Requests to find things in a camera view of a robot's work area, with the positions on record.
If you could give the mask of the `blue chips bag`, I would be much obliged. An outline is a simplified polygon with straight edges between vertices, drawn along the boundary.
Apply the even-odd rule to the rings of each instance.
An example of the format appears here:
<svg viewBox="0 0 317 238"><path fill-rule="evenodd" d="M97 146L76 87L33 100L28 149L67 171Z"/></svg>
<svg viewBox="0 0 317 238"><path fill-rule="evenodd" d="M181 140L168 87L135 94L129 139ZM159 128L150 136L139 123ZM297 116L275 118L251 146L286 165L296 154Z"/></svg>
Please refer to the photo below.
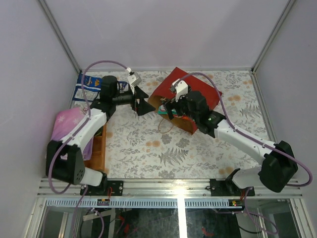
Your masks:
<svg viewBox="0 0 317 238"><path fill-rule="evenodd" d="M98 97L101 91L102 78L86 75L83 83L84 89L81 88L81 79L82 73L78 75L72 100L84 102L84 93L86 93L87 100L92 102Z"/></svg>

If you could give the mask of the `green Fox's candy bag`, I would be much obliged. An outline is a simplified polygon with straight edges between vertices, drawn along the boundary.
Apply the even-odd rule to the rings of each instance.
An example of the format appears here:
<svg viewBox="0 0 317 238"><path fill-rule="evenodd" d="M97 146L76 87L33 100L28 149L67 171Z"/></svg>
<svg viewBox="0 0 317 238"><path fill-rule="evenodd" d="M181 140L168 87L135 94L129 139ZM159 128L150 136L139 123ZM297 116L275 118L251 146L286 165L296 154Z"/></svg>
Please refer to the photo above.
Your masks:
<svg viewBox="0 0 317 238"><path fill-rule="evenodd" d="M173 107L166 108L164 105L160 105L158 108L159 115L168 115L168 113L172 113L174 116L177 115L177 111Z"/></svg>

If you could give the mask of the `red paper bag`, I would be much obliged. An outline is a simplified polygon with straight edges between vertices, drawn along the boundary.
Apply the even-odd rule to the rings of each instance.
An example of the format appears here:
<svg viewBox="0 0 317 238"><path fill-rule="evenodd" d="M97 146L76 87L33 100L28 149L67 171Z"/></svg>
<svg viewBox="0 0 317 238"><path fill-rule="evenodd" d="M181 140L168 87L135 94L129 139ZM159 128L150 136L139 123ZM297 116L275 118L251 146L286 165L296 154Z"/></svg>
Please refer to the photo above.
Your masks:
<svg viewBox="0 0 317 238"><path fill-rule="evenodd" d="M188 93L176 100L176 93L170 90L172 83L186 76L183 79L188 85ZM163 118L171 121L175 126L191 134L196 130L215 138L214 130L226 117L215 112L222 92L198 78L189 75L187 72L175 68L169 76L154 90L148 99L156 112L159 107L167 106L172 110L173 117L163 114Z"/></svg>

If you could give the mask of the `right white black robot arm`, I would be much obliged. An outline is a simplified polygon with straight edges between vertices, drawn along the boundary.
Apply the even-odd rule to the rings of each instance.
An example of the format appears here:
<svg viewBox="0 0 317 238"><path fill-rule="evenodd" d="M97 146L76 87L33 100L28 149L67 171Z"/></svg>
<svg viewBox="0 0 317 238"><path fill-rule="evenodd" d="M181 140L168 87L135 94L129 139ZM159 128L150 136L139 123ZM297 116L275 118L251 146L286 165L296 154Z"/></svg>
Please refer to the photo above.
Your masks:
<svg viewBox="0 0 317 238"><path fill-rule="evenodd" d="M257 161L258 167L235 169L225 179L230 195L261 184L273 192L281 192L298 170L297 163L291 159L294 154L288 143L263 140L231 124L225 115L209 108L199 91L169 99L163 106L170 119L175 117L173 112L180 117L186 116L194 121L200 132L235 146Z"/></svg>

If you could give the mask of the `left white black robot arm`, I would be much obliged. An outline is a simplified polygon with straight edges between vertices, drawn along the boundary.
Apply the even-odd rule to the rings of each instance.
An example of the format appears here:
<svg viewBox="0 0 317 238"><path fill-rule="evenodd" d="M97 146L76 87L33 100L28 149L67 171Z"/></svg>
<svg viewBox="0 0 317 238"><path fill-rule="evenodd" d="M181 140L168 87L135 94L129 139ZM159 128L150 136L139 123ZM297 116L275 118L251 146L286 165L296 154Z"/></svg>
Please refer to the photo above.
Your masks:
<svg viewBox="0 0 317 238"><path fill-rule="evenodd" d="M46 158L46 175L49 181L57 179L68 185L86 185L88 193L99 196L108 192L106 173L85 166L85 147L95 133L108 122L117 106L130 105L138 116L155 110L145 100L148 94L138 87L141 82L138 74L130 73L127 82L128 89L120 92L116 77L103 77L99 98L89 105L88 112L79 124L62 139L49 142Z"/></svg>

